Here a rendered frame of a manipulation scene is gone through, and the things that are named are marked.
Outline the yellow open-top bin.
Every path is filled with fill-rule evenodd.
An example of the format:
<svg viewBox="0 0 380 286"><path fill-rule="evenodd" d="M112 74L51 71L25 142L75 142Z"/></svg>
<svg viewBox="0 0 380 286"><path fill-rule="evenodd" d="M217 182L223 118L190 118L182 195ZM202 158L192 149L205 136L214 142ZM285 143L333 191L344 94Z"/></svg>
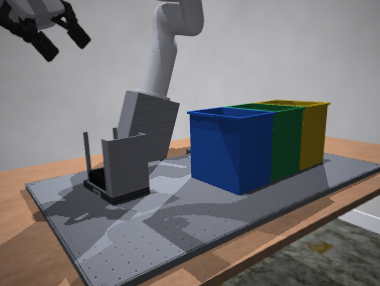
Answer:
<svg viewBox="0 0 380 286"><path fill-rule="evenodd" d="M299 170L323 162L327 108L330 102L271 100L256 103L306 107L303 110Z"/></svg>

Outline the green bin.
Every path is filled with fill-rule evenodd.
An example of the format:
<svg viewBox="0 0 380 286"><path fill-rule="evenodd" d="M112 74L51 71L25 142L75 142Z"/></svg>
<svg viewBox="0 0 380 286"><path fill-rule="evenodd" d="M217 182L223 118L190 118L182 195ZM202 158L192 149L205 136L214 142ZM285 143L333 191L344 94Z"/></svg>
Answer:
<svg viewBox="0 0 380 286"><path fill-rule="evenodd" d="M302 119L306 107L258 103L226 107L276 112L273 115L271 181L299 171Z"/></svg>

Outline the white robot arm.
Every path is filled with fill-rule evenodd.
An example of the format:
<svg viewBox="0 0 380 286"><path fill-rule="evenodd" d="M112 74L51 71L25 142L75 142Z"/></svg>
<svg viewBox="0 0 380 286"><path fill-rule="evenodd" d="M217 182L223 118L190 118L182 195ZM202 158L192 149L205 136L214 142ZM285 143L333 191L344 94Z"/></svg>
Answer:
<svg viewBox="0 0 380 286"><path fill-rule="evenodd" d="M141 82L135 92L169 100L167 92L177 55L175 35L197 36L204 26L202 0L158 0L152 38Z"/></svg>

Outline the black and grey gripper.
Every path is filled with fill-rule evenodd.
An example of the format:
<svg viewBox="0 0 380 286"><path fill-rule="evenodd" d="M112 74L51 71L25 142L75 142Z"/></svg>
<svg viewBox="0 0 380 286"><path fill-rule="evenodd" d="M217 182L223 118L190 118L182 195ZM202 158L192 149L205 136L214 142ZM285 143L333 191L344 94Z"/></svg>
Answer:
<svg viewBox="0 0 380 286"><path fill-rule="evenodd" d="M84 49L91 41L91 38L77 23L78 20L71 4L66 1L0 0L0 7L0 26L9 30L12 34L23 38L25 42L31 42L47 62L51 62L59 53L59 50L49 38L39 30L50 28L58 24L68 30L67 34L80 49ZM66 18L66 22L61 20L62 17Z"/></svg>

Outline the blue bin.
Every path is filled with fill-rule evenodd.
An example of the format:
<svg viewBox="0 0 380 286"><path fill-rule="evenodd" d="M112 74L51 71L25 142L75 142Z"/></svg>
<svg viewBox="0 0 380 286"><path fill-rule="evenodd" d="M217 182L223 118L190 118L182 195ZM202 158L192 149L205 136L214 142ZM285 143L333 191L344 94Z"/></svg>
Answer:
<svg viewBox="0 0 380 286"><path fill-rule="evenodd" d="M236 195L271 183L276 112L218 107L187 114L192 178Z"/></svg>

